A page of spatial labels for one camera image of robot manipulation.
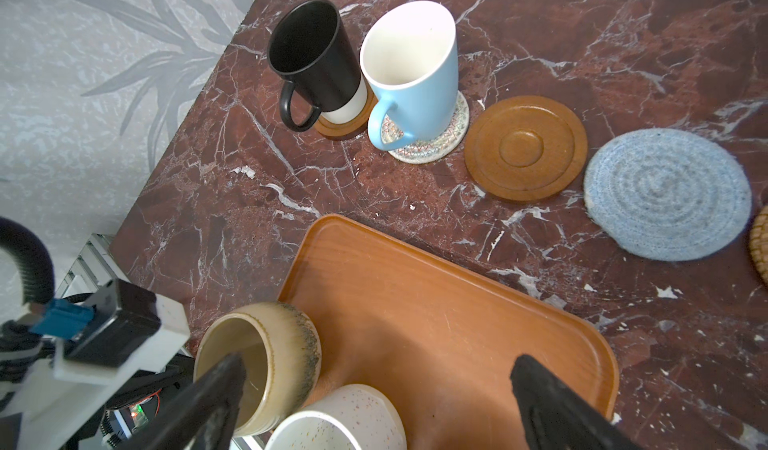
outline blue round placemat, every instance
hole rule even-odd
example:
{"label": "blue round placemat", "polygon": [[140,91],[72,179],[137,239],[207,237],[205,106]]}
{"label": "blue round placemat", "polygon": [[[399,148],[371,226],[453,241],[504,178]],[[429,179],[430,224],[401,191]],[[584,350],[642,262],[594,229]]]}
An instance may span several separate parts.
{"label": "blue round placemat", "polygon": [[752,192],[724,148],[682,130],[629,132],[600,148],[584,176],[592,220],[630,253],[695,260],[744,229]]}

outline mug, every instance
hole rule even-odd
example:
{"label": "mug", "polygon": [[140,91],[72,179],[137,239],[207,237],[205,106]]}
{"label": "mug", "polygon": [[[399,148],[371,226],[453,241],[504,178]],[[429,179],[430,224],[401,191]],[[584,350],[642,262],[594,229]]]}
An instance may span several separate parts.
{"label": "mug", "polygon": [[406,432],[387,397],[346,385],[283,420],[265,450],[406,450]]}
{"label": "mug", "polygon": [[[362,111],[368,90],[341,15],[327,0],[296,6],[277,24],[267,47],[267,60],[283,80],[280,118],[293,131],[310,129],[322,115],[345,124]],[[312,106],[300,124],[293,121],[293,92]]]}
{"label": "mug", "polygon": [[240,352],[246,368],[236,437],[277,426],[303,405],[320,375],[317,330],[287,303],[254,303],[216,320],[197,349],[194,380],[231,352]]}
{"label": "mug", "polygon": [[[436,2],[402,4],[371,27],[362,42],[360,69],[379,103],[368,119],[368,137],[385,151],[431,140],[448,128],[456,108],[456,24]],[[384,117],[403,136],[382,141]]]}

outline red marble countertop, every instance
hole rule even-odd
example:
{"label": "red marble countertop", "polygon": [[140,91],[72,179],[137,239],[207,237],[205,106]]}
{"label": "red marble countertop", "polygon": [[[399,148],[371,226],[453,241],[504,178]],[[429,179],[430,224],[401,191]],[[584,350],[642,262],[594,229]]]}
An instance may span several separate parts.
{"label": "red marble countertop", "polygon": [[[274,299],[306,229],[338,213],[592,322],[621,368],[614,420],[639,445],[768,445],[768,290],[746,234],[702,260],[645,260],[587,217],[583,174],[505,203],[473,184],[463,145],[411,166],[365,136],[288,131],[266,44],[302,1],[255,0],[111,247],[133,282],[186,305],[193,347],[218,316]],[[359,47],[409,0],[332,1]],[[435,1],[458,23],[472,120],[550,97],[584,122],[589,157],[631,130],[689,130],[736,156],[754,211],[768,200],[768,0]],[[253,179],[232,172],[244,165]]]}

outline gray wall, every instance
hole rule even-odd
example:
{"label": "gray wall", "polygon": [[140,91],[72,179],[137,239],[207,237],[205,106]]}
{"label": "gray wall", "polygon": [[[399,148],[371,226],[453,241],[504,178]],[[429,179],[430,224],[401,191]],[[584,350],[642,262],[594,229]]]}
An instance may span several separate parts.
{"label": "gray wall", "polygon": [[[253,0],[0,0],[0,215],[57,283],[113,234]],[[0,319],[20,308],[0,254]]]}

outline round brown wooden coaster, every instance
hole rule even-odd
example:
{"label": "round brown wooden coaster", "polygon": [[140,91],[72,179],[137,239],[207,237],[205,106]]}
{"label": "round brown wooden coaster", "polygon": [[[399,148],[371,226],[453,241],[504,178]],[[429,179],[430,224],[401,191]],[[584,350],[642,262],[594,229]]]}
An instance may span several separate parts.
{"label": "round brown wooden coaster", "polygon": [[750,232],[750,252],[757,272],[768,285],[768,205],[755,218]]}
{"label": "round brown wooden coaster", "polygon": [[313,125],[315,130],[320,132],[323,137],[330,140],[347,140],[349,138],[357,137],[361,132],[365,131],[371,110],[373,110],[373,106],[379,101],[373,94],[370,85],[368,85],[368,81],[366,81],[366,90],[368,90],[366,105],[362,108],[357,117],[345,124],[332,124],[325,118],[320,117]]}
{"label": "round brown wooden coaster", "polygon": [[485,112],[467,132],[464,160],[487,192],[531,201],[570,184],[587,160],[587,133],[571,109],[545,97],[513,97]]}

